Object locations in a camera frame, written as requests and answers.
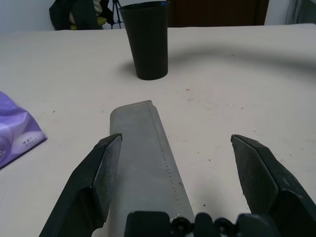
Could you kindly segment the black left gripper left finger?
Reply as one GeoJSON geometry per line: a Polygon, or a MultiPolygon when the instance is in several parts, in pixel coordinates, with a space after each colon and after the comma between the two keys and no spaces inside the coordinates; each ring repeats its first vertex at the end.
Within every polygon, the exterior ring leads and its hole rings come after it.
{"type": "Polygon", "coordinates": [[[90,237],[103,227],[115,188],[120,133],[101,139],[70,175],[40,236],[90,237]]]}

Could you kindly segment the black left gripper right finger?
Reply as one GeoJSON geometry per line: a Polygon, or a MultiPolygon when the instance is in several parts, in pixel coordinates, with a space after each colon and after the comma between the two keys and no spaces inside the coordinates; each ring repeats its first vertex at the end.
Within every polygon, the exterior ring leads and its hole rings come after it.
{"type": "Polygon", "coordinates": [[[296,179],[256,140],[232,135],[237,172],[253,214],[267,214],[282,237],[314,237],[316,205],[296,179]]]}

